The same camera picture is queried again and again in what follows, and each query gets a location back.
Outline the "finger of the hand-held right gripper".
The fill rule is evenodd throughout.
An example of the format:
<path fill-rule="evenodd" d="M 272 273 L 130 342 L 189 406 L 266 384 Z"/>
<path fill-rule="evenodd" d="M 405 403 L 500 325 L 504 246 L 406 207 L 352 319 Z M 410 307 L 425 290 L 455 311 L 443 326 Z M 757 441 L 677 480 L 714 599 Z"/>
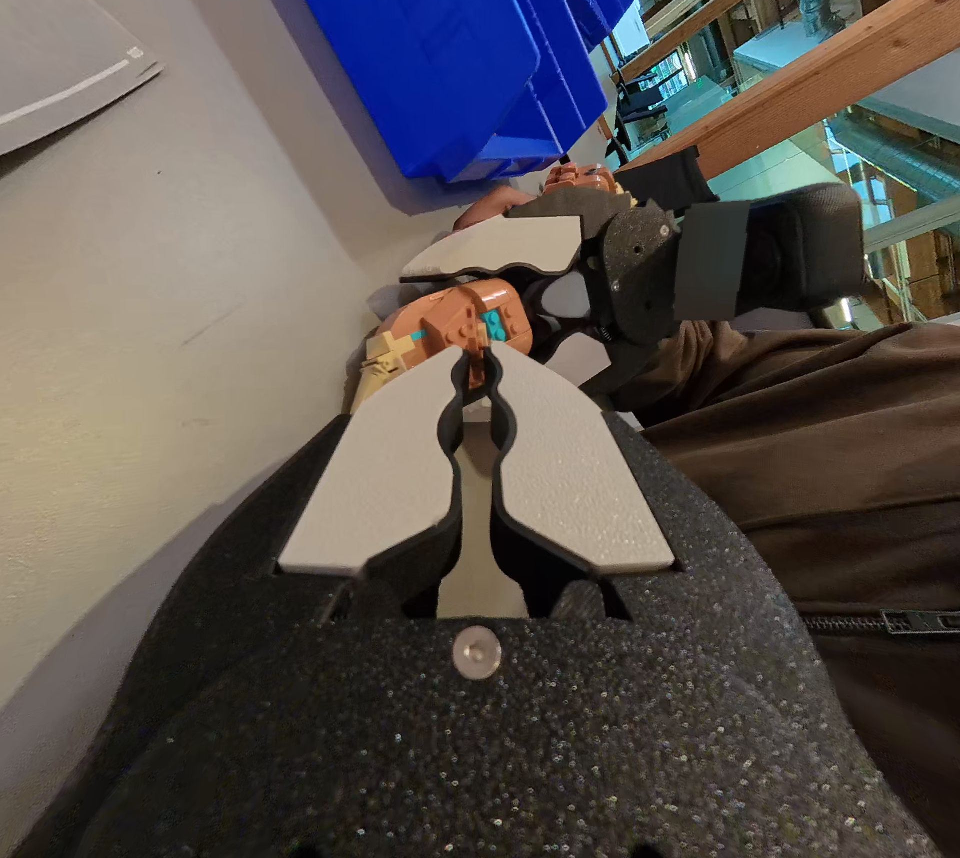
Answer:
<path fill-rule="evenodd" d="M 611 366 L 606 344 L 586 332 L 556 333 L 533 347 L 530 358 L 548 367 L 588 395 L 604 395 L 591 382 Z"/>
<path fill-rule="evenodd" d="M 577 262 L 583 242 L 580 216 L 495 216 L 451 233 L 414 256 L 402 269 L 403 283 L 462 275 L 497 277 L 511 268 L 560 276 Z"/>

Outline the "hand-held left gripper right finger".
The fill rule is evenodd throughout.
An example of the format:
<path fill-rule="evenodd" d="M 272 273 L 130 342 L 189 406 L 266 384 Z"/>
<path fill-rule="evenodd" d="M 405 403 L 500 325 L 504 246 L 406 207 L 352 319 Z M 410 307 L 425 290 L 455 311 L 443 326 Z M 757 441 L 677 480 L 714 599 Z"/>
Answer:
<path fill-rule="evenodd" d="M 494 506 L 590 574 L 646 574 L 675 554 L 605 420 L 576 385 L 509 345 L 486 350 Z"/>

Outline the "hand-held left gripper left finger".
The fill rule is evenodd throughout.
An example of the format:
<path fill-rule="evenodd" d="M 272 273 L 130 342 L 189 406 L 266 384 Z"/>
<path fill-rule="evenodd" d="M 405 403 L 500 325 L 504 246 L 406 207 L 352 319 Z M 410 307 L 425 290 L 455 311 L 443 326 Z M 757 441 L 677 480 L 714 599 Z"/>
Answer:
<path fill-rule="evenodd" d="M 282 572 L 359 576 L 453 519 L 462 353 L 444 349 L 357 408 L 280 553 Z"/>

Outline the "brown brick model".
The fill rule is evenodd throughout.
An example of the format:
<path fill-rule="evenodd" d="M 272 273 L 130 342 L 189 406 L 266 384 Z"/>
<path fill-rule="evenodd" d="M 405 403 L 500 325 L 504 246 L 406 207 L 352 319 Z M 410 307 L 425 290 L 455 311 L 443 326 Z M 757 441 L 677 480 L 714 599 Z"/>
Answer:
<path fill-rule="evenodd" d="M 504 343 L 530 354 L 534 332 L 514 287 L 498 278 L 481 279 L 426 294 L 389 315 L 366 339 L 357 389 L 349 412 L 394 379 L 448 347 L 476 354 Z M 465 402 L 479 399 L 483 388 Z"/>

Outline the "large blue storage bin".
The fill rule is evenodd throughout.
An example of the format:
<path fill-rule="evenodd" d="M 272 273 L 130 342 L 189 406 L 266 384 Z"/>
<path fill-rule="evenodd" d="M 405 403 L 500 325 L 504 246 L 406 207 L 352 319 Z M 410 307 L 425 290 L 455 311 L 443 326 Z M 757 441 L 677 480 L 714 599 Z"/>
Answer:
<path fill-rule="evenodd" d="M 407 178 L 513 176 L 558 159 L 529 0 L 304 0 Z"/>

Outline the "grey desk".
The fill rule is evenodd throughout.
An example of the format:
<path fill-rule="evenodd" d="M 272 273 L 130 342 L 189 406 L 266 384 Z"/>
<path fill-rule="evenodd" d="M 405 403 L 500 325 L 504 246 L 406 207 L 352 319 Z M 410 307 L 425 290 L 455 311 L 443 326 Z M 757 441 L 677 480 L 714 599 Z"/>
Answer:
<path fill-rule="evenodd" d="M 2 177 L 3 744 L 100 715 L 85 623 L 339 408 L 369 298 L 487 190 L 404 178 L 304 0 L 95 0 L 159 76 Z"/>

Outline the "brown brick assembly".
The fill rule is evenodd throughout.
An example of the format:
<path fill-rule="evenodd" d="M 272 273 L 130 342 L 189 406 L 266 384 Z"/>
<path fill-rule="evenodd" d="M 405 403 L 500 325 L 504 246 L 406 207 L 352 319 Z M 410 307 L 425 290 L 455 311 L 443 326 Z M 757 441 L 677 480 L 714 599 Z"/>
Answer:
<path fill-rule="evenodd" d="M 559 214 L 572 215 L 589 209 L 630 209 L 639 204 L 618 184 L 611 171 L 601 165 L 558 165 L 549 171 L 541 195 L 548 204 L 556 206 Z"/>

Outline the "wooden railing beam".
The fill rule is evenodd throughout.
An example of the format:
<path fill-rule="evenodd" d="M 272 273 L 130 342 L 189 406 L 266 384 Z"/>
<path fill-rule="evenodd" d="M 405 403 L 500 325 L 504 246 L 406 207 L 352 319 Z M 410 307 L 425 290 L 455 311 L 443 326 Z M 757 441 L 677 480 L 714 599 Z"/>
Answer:
<path fill-rule="evenodd" d="M 627 166 L 640 168 L 691 146 L 713 179 L 816 121 L 890 86 L 959 47 L 959 0 L 891 0 Z"/>

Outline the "grey instruction booklet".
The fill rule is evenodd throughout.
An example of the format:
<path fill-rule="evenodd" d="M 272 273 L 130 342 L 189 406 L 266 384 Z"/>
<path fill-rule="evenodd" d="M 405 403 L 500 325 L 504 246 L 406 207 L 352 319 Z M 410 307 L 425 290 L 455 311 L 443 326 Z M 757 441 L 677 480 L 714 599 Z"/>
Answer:
<path fill-rule="evenodd" d="M 163 68 L 94 0 L 1 0 L 1 154 L 96 114 Z"/>

